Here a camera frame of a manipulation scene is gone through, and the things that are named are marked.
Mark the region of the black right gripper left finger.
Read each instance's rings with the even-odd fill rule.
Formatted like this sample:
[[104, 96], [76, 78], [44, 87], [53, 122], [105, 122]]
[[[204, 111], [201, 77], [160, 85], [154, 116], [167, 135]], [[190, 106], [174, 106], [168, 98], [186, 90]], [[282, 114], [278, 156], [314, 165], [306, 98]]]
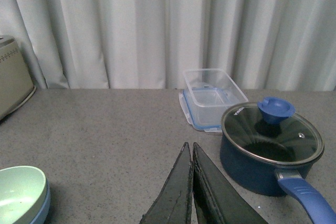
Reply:
[[158, 197], [140, 223], [190, 223], [193, 174], [190, 146], [185, 142]]

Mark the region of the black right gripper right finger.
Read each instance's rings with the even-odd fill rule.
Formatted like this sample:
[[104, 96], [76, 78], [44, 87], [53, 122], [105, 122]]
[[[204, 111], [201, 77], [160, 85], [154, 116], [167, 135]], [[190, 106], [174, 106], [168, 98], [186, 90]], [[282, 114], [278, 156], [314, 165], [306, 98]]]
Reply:
[[193, 144], [193, 193], [198, 223], [266, 223], [234, 189], [199, 144]]

